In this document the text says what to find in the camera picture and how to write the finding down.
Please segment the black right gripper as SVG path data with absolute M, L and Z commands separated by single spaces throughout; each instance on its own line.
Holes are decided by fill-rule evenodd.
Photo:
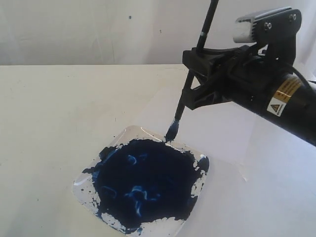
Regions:
M 237 104 L 267 104 L 274 80 L 274 63 L 258 54 L 254 46 L 229 49 L 196 47 L 183 51 L 182 63 L 194 72 L 214 71 L 208 80 L 197 78 L 190 90 L 190 109 L 233 101 Z

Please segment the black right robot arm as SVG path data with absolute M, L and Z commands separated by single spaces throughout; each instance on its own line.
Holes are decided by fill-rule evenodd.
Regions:
M 183 89 L 181 101 L 191 109 L 235 102 L 314 145 L 316 87 L 279 60 L 267 61 L 249 46 L 227 50 L 186 50 L 183 64 L 199 86 Z

